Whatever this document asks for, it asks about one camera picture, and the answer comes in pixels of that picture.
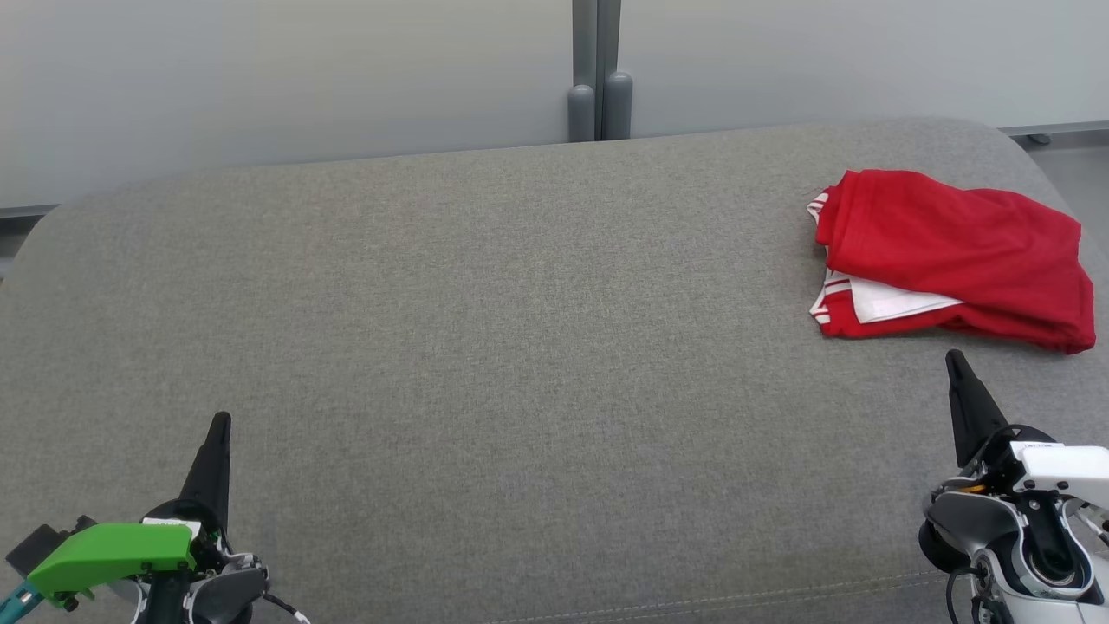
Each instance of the white fabric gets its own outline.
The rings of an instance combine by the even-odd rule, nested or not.
[[[821,222],[821,209],[828,198],[827,193],[821,193],[807,206],[808,213],[817,224]],[[889,319],[901,319],[920,315],[923,311],[930,311],[963,303],[957,298],[944,296],[930,291],[915,291],[883,284],[872,279],[864,279],[838,270],[826,268],[824,272],[824,285],[821,287],[816,301],[808,309],[808,314],[816,319],[817,324],[831,323],[828,309],[824,306],[824,297],[834,291],[851,290],[851,299],[855,306],[855,317],[859,324],[874,324]]]

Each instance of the gray fabric surface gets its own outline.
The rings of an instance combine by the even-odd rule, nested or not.
[[[315,622],[944,622],[916,529],[955,470],[945,351],[1010,420],[1099,444],[1109,351],[822,339],[804,206],[847,167],[1064,208],[1011,141],[943,120],[232,170],[64,205],[0,286],[0,544],[139,518],[227,410],[233,541]],[[1082,257],[1102,291],[1105,257]]]

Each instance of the floor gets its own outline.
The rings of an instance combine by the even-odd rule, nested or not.
[[[1109,249],[1109,131],[1054,134],[1050,145],[1017,142],[1067,200],[1083,235]]]

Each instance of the red cloth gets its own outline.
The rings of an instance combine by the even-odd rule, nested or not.
[[[1081,225],[1021,194],[955,188],[912,171],[848,171],[827,191],[816,241],[827,266],[965,303],[859,324],[851,290],[828,294],[828,336],[929,327],[1078,354],[1093,347],[1093,285],[1078,263]]]

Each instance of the cable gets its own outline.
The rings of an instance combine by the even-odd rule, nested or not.
[[[955,615],[955,601],[952,599],[952,592],[955,591],[955,580],[964,574],[974,574],[975,576],[981,579],[985,573],[977,567],[967,565],[953,570],[952,574],[947,577],[947,615],[952,618],[952,624],[959,624],[959,618]]]
[[[262,600],[264,600],[266,602],[271,602],[271,603],[273,603],[273,604],[282,607],[283,610],[287,611],[289,613],[289,615],[292,615],[293,617],[296,617],[297,622],[299,622],[301,624],[312,624],[311,622],[308,622],[308,618],[305,617],[303,613],[301,613],[299,611],[293,608],[293,606],[289,605],[287,602],[278,599],[277,596],[275,596],[273,594],[264,593],[264,594],[262,594]]]
[[[1090,531],[1092,531],[1093,534],[1098,536],[1098,540],[1101,540],[1102,544],[1109,546],[1109,535],[1106,535],[1106,532],[1100,526],[1098,526],[1096,522],[1093,522],[1092,520],[1090,520],[1089,518],[1087,518],[1086,514],[1082,513],[1082,510],[1089,509],[1089,507],[1090,507],[1089,503],[1085,503],[1072,515],[1075,518],[1077,518],[1078,520],[1080,520],[1082,522],[1082,524],[1086,525],[1087,529],[1089,529]]]

